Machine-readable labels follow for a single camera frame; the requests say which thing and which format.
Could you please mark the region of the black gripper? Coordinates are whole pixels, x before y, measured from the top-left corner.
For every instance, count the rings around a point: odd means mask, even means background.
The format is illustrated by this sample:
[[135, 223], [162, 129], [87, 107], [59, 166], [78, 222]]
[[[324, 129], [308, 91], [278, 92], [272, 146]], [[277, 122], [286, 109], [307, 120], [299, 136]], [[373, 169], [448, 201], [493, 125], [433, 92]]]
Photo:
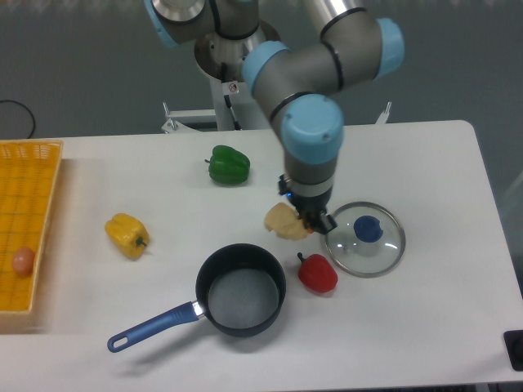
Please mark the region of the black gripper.
[[327, 204], [332, 194], [332, 177], [316, 184], [304, 184], [283, 174], [278, 181], [279, 194], [285, 196], [304, 220], [311, 232], [328, 234], [337, 228], [328, 214]]

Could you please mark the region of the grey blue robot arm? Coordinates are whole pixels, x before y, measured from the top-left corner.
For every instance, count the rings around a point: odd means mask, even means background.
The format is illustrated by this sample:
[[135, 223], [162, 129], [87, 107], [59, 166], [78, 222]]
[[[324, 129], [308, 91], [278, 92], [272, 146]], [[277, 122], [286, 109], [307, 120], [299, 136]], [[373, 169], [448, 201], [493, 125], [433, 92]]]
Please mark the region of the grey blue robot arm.
[[307, 229], [335, 228], [333, 190], [343, 116], [331, 95], [398, 69], [400, 27], [373, 18], [361, 1], [308, 1], [317, 44], [291, 51], [259, 16], [255, 1], [148, 1], [149, 17], [170, 47], [194, 42], [200, 69], [222, 85], [243, 84], [284, 149], [279, 191]]

